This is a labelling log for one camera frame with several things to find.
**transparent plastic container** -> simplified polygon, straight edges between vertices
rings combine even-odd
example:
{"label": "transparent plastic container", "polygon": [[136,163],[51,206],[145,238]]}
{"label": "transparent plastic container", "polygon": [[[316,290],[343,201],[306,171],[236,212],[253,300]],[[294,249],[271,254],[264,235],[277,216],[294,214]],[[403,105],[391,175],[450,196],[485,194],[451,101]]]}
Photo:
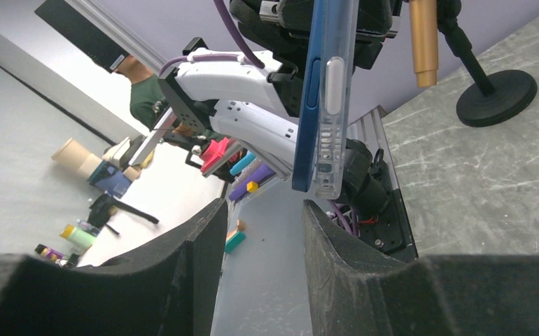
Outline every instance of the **transparent plastic container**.
{"label": "transparent plastic container", "polygon": [[320,119],[316,151],[316,196],[340,196],[346,150],[358,0],[323,0]]}

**concrete floor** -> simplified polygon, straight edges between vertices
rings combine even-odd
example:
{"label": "concrete floor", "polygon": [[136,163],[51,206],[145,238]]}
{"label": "concrete floor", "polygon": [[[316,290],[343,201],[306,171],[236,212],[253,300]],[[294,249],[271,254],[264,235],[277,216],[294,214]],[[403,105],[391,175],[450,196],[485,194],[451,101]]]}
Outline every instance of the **concrete floor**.
{"label": "concrete floor", "polygon": [[459,70],[385,119],[419,253],[539,254],[539,18],[486,51],[488,74],[521,69],[538,95],[517,117],[470,128]]}

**blue object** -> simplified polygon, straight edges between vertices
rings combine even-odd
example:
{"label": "blue object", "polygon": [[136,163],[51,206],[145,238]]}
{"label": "blue object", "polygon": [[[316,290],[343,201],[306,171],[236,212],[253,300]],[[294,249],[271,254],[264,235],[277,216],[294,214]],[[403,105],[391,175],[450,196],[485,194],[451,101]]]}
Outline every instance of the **blue object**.
{"label": "blue object", "polygon": [[132,184],[122,171],[107,161],[99,164],[88,178],[88,183],[117,198],[122,197]]}
{"label": "blue object", "polygon": [[304,73],[300,121],[294,167],[292,189],[307,192],[311,187],[315,168],[315,148],[319,130],[319,84],[321,79],[321,50],[323,47],[323,0],[316,0],[309,37],[307,67]]}
{"label": "blue object", "polygon": [[234,250],[240,243],[242,243],[247,236],[242,231],[237,231],[224,245],[224,252],[230,253]]}
{"label": "blue object", "polygon": [[240,161],[238,161],[233,168],[230,169],[230,175],[237,175],[238,173],[242,172],[243,169],[245,169],[247,166],[249,166],[252,161],[255,159],[255,154],[252,152],[248,152],[245,157],[243,157]]}

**bottle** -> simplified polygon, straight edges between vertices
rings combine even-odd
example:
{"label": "bottle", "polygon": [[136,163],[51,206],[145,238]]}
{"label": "bottle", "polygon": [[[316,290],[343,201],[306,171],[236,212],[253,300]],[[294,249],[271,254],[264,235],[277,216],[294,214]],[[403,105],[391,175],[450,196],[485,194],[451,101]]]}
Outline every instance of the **bottle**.
{"label": "bottle", "polygon": [[78,219],[76,221],[76,223],[78,224],[78,227],[80,229],[82,229],[82,231],[84,232],[88,232],[90,233],[92,236],[98,236],[99,233],[101,232],[101,229],[99,229],[98,227],[95,227],[94,225],[90,224],[89,222],[85,221],[85,220],[81,220],[81,219]]}
{"label": "bottle", "polygon": [[54,263],[64,258],[63,253],[42,244],[37,245],[34,251],[37,252],[41,257],[49,259]]}
{"label": "bottle", "polygon": [[80,228],[69,224],[66,225],[60,236],[84,249],[90,248],[92,243],[96,240],[96,237],[92,236],[90,233],[84,232]]}

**yellow block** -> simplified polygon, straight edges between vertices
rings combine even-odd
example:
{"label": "yellow block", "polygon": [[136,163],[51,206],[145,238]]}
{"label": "yellow block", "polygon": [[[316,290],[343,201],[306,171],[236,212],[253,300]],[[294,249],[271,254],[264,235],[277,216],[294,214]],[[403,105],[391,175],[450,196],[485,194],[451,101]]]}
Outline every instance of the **yellow block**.
{"label": "yellow block", "polygon": [[247,183],[247,191],[249,191],[250,193],[254,193],[255,191],[257,191],[257,189],[259,189],[259,185],[257,184],[257,182],[251,181]]}

